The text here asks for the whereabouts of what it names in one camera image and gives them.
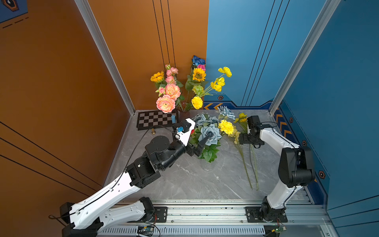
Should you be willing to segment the yellow poppy spray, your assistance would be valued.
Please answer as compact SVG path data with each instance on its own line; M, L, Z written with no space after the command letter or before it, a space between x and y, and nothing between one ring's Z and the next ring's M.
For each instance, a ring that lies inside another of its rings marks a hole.
M242 131L237 130L235 134L235 145L236 148L238 149L242 162L243 162L243 167L247 176L247 180L249 183L249 186L251 189L255 189L256 191L259 190L259 179L258 179L258 173L257 173L257 157L255 153L255 148L252 143L252 138L249 135L249 129L248 129L248 116L245 113L240 113L238 117L234 121L235 124L238 124ZM248 171L248 166L246 163L244 151L243 151L243 145L248 145L249 149L249 161L250 165L252 167L253 173L254 173L254 178L255 178L255 187L253 187L249 171Z

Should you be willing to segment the yellow rose spray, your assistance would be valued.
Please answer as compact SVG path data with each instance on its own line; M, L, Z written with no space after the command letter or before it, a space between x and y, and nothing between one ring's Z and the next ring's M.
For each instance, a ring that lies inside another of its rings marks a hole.
M247 165L246 165L246 162L245 162L243 148L242 148L242 145L239 142L240 135L241 135L241 132L239 132L235 128L234 131L233 131L233 133L232 133L232 135L231 135L231 138L233 138L234 145L237 148L237 150L238 150L238 152L239 152L239 154L240 154L240 156L242 158L242 162L243 162L243 166L244 166L244 170L245 170L245 173L246 173L246 176L247 176L247 180L248 180L249 186L250 186L251 189L253 189L252 183L251 183L251 179L250 179L250 176L249 176L249 173L248 173Z

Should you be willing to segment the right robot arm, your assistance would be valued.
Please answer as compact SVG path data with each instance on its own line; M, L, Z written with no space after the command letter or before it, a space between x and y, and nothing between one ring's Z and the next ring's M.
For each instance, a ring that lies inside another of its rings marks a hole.
M262 222L283 219L288 201L315 179L312 150L288 140L270 124L262 123L258 116L247 118L247 133L240 135L239 143L258 148L269 145L280 155L277 185L264 197L259 212L248 213Z

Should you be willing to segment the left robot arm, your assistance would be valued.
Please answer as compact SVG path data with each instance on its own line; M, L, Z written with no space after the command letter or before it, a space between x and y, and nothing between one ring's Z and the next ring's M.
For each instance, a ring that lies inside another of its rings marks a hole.
M115 207L125 197L138 192L161 177L160 172L171 167L183 154L201 152L210 135L197 145L182 143L189 140L190 132L175 135L170 142L165 136L157 136L146 145L145 152L114 181L87 199L78 203L65 203L60 215L67 224L62 230L64 237L95 237L111 226L125 222L147 222L155 213L152 201L142 197L133 204Z

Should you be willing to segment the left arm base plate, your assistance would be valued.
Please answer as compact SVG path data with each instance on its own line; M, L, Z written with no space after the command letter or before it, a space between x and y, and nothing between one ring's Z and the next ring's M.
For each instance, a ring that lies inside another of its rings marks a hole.
M166 206L154 206L154 212L147 217L143 217L141 220L129 221L129 223L166 223L168 207Z

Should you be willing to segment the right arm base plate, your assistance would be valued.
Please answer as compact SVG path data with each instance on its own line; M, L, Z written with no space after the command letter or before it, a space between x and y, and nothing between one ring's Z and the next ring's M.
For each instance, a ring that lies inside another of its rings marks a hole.
M285 213L285 208L283 209L272 209L272 208L262 208L258 206L247 206L245 207L245 214L248 223L287 223L287 215Z

